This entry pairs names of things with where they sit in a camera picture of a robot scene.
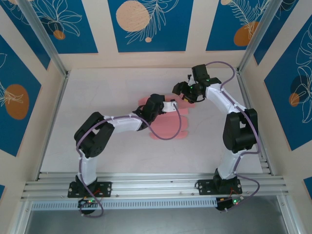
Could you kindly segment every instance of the white tabletop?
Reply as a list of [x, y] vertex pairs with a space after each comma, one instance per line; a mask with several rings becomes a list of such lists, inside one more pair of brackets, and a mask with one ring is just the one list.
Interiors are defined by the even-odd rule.
[[[190, 68], [75, 69], [71, 71], [58, 116], [44, 157], [42, 172], [77, 172], [78, 154], [74, 134], [93, 112], [125, 115], [137, 101], [152, 93], [171, 94], [178, 82], [186, 81]], [[231, 76], [226, 68], [208, 69], [222, 82]], [[243, 104], [236, 79], [226, 90]], [[112, 135], [98, 156], [98, 172], [111, 173], [214, 173], [224, 145], [225, 115], [208, 100], [189, 108], [188, 136], [169, 141], [154, 140], [149, 130]], [[258, 156], [245, 156], [241, 173], [262, 173]]]

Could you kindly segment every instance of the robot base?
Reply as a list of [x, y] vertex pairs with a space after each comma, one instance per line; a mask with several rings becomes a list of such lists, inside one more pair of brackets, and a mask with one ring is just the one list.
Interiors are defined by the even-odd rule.
[[232, 179], [221, 179], [216, 169], [213, 179], [200, 179], [196, 183], [199, 195], [227, 195], [235, 191], [242, 194], [240, 180], [237, 177]]
[[[92, 184], [88, 185], [88, 188], [95, 197], [111, 197], [112, 182], [98, 182], [98, 180], [96, 179]], [[84, 188], [78, 176], [76, 176], [76, 181], [70, 183], [67, 197], [90, 197], [88, 191]]]

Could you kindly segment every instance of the floral line drawing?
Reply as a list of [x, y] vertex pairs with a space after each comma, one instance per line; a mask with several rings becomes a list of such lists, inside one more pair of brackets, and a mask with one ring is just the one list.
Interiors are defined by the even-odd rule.
[[[6, 54], [0, 53], [0, 68], [4, 65], [5, 60], [6, 60], [6, 56], [7, 56]], [[16, 96], [16, 95], [8, 92], [0, 82], [0, 104], [1, 104], [1, 107], [6, 102], [9, 104], [10, 101], [16, 101], [19, 103], [23, 103], [23, 100], [21, 100], [22, 97], [23, 97], [23, 94]]]
[[165, 14], [173, 10], [179, 0], [128, 0], [116, 11], [119, 26], [127, 31], [130, 44], [135, 40], [151, 42], [153, 37], [166, 26]]
[[283, 11], [290, 11], [297, 0], [283, 0], [275, 16], [280, 19]]
[[[29, 25], [14, 0], [1, 1], [8, 3], [5, 5], [12, 12], [14, 17]], [[49, 0], [29, 1], [49, 35], [53, 35], [59, 40], [65, 39], [65, 32], [74, 34], [77, 37], [80, 36], [80, 31], [75, 24], [81, 21], [82, 15], [67, 10], [67, 0], [52, 0], [52, 3]]]
[[249, 0], [221, 0], [221, 4], [232, 8], [232, 12], [235, 18], [241, 22], [242, 28], [248, 29], [248, 39], [250, 41], [258, 26], [258, 20], [267, 9], [270, 1], [263, 0], [260, 3], [260, 0], [258, 0], [254, 8], [250, 6]]
[[[234, 17], [240, 21], [242, 27], [234, 36], [237, 46], [247, 46], [259, 25], [260, 18], [272, 0], [258, 0], [255, 7], [251, 7], [249, 0], [220, 0], [222, 5], [232, 8]], [[296, 0], [283, 0], [275, 16], [280, 19], [282, 11], [290, 11]]]
[[302, 123], [309, 123], [312, 120], [312, 23], [303, 35], [300, 47], [296, 56], [296, 64], [299, 76], [297, 76], [291, 86], [291, 96], [289, 103], [296, 107], [302, 104]]
[[11, 11], [12, 15], [15, 18], [21, 20], [24, 24], [29, 25], [27, 19], [25, 18], [24, 14], [20, 10], [15, 0], [1, 0], [1, 1]]

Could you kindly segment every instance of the purple cable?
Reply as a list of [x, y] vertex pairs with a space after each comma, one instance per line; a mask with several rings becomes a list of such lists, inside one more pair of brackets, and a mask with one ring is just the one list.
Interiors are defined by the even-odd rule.
[[[227, 65], [228, 67], [231, 68], [233, 74], [232, 74], [231, 78], [229, 78], [228, 80], [226, 80], [225, 82], [223, 82], [223, 83], [221, 84], [220, 90], [221, 90], [222, 94], [230, 101], [230, 103], [233, 104], [233, 105], [235, 105], [235, 102], [234, 102], [224, 91], [222, 91], [223, 86], [224, 86], [226, 83], [228, 83], [229, 81], [231, 81], [231, 80], [235, 77], [235, 69], [234, 69], [229, 63], [223, 62], [223, 61], [213, 61], [213, 62], [209, 62], [209, 63], [206, 64], [206, 66], [208, 66], [208, 65], [210, 65], [210, 64], [213, 64], [213, 63], [222, 63], [222, 64], [225, 64], [225, 65]], [[236, 106], [236, 109], [238, 109], [238, 110], [243, 114], [243, 116], [246, 118], [247, 122], [249, 123], [249, 125], [250, 125], [250, 127], [251, 127], [251, 129], [252, 129], [252, 131], [253, 131], [254, 137], [255, 137], [256, 142], [257, 142], [257, 145], [258, 145], [258, 150], [257, 150], [256, 152], [243, 152], [240, 156], [247, 155], [247, 154], [250, 154], [250, 155], [257, 155], [257, 154], [259, 154], [259, 153], [261, 152], [261, 143], [260, 143], [260, 140], [259, 140], [259, 136], [258, 136], [258, 134], [257, 134], [257, 131], [256, 131], [256, 129], [255, 129], [253, 123], [251, 122], [250, 118], [248, 117], [248, 115], [247, 115], [241, 108], [239, 108], [238, 106]], [[238, 167], [238, 165], [239, 165], [240, 160], [241, 160], [241, 157], [238, 158], [238, 160], [236, 161], [236, 164], [234, 165], [234, 172], [236, 172], [236, 169], [237, 169], [237, 167]], [[246, 179], [246, 180], [255, 182], [255, 183], [258, 185], [258, 187], [257, 187], [257, 189], [256, 189], [248, 198], [246, 198], [244, 201], [238, 203], [236, 206], [233, 206], [233, 207], [227, 209], [226, 211], [229, 211], [229, 210], [231, 210], [231, 209], [237, 207], [237, 206], [240, 205], [241, 203], [243, 203], [243, 202], [245, 202], [246, 200], [248, 200], [249, 198], [253, 197], [253, 196], [259, 191], [259, 189], [260, 189], [260, 184], [259, 184], [259, 182], [256, 181], [255, 179], [251, 179], [251, 178], [248, 178], [248, 177], [239, 175], [239, 174], [237, 174], [237, 173], [236, 173], [236, 175], [237, 175], [237, 177], [239, 177], [239, 178], [242, 178], [242, 179]]]
[[177, 106], [176, 106], [175, 104], [174, 104], [174, 107], [175, 107], [176, 112], [177, 112], [177, 114], [178, 114], [178, 116], [179, 116], [179, 129], [178, 129], [177, 133], [174, 134], [174, 136], [172, 136], [172, 137], [170, 137], [170, 138], [162, 138], [162, 137], [160, 137], [159, 135], [157, 135], [157, 134], [154, 132], [154, 130], [152, 129], [152, 127], [150, 126], [150, 124], [149, 124], [146, 120], [144, 120], [144, 119], [142, 119], [142, 118], [140, 118], [140, 117], [138, 117], [138, 116], [118, 116], [118, 117], [114, 117], [114, 118], [107, 118], [107, 119], [105, 119], [105, 120], [102, 120], [102, 121], [98, 122], [98, 123], [95, 124], [94, 126], [92, 126], [92, 128], [90, 128], [90, 129], [82, 136], [82, 138], [78, 141], [77, 146], [76, 146], [76, 150], [77, 150], [78, 154], [80, 155], [80, 159], [79, 159], [79, 176], [80, 176], [80, 181], [82, 182], [84, 188], [85, 188], [85, 189], [88, 191], [88, 193], [91, 195], [91, 197], [93, 197], [94, 200], [97, 202], [97, 204], [101, 207], [101, 214], [99, 214], [99, 215], [85, 215], [85, 214], [82, 213], [82, 208], [83, 208], [84, 204], [86, 204], [86, 203], [84, 203], [84, 204], [80, 207], [80, 209], [79, 209], [79, 212], [81, 213], [82, 216], [88, 217], [88, 218], [98, 218], [98, 217], [101, 217], [101, 216], [104, 214], [104, 208], [103, 208], [101, 202], [100, 202], [100, 201], [96, 198], [96, 196], [90, 191], [90, 189], [88, 188], [88, 186], [86, 185], [86, 183], [84, 182], [83, 177], [82, 177], [82, 157], [83, 157], [83, 155], [82, 155], [82, 153], [81, 153], [80, 150], [79, 150], [79, 146], [80, 146], [80, 144], [82, 143], [82, 141], [83, 141], [96, 127], [100, 126], [101, 124], [103, 124], [103, 123], [105, 123], [105, 122], [107, 122], [107, 121], [113, 120], [113, 119], [121, 119], [121, 118], [136, 118], [136, 119], [139, 119], [139, 120], [143, 121], [143, 122], [148, 126], [148, 128], [151, 130], [151, 132], [152, 132], [157, 138], [159, 138], [159, 139], [161, 139], [161, 140], [171, 140], [171, 139], [175, 138], [175, 137], [179, 134], [179, 132], [180, 132], [180, 130], [181, 130], [181, 127], [182, 127], [182, 119], [181, 119], [180, 112], [179, 112], [179, 110], [178, 110], [178, 108], [177, 108]]

